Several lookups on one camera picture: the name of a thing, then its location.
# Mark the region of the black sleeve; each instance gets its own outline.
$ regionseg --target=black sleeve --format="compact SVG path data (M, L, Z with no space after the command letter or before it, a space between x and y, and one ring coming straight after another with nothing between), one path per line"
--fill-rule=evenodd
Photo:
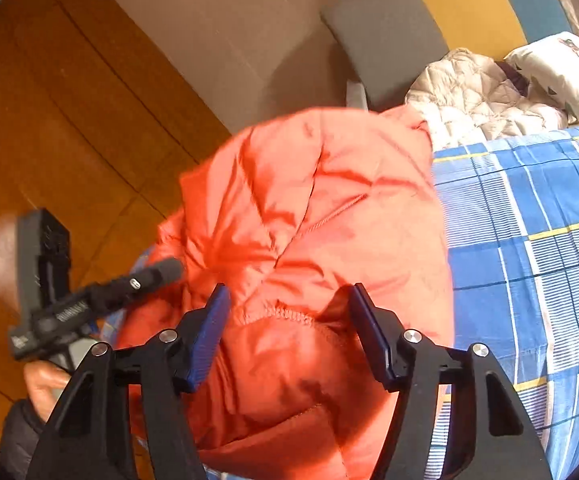
M24 480L44 423L29 399L16 402L5 419L0 461L15 480Z

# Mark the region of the wooden floor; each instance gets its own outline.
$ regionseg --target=wooden floor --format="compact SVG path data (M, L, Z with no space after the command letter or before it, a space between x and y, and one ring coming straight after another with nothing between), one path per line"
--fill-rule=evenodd
M126 272L180 206L223 124L113 0L0 2L0 427L26 396L9 356L16 216L72 236L72 287Z

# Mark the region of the human hand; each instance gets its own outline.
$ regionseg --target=human hand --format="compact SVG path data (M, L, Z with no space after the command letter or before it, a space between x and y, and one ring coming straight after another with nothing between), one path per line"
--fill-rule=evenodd
M41 420L47 422L57 401L52 390L66 387L69 374L48 361L34 361L25 365L23 375L29 400Z

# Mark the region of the blue plaid bed sheet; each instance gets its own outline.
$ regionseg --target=blue plaid bed sheet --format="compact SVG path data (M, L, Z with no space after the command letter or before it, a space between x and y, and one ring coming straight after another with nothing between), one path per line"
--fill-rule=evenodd
M445 210L455 346L492 349L554 480L564 479L579 463L579 128L443 150L433 174ZM123 320L123 312L110 317L103 338L113 343ZM434 430L429 480L441 476L450 398ZM237 480L211 470L208 478Z

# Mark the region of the orange jacket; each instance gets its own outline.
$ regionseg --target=orange jacket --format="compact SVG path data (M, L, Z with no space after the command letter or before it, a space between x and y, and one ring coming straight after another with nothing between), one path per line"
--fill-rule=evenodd
M150 258L177 256L185 280L131 311L119 345L143 344L228 285L216 359L188 398L205 463L256 480L369 478L396 395L371 376L345 285L364 283L406 328L452 344L431 159L411 108L314 109L243 131L181 176L184 208Z

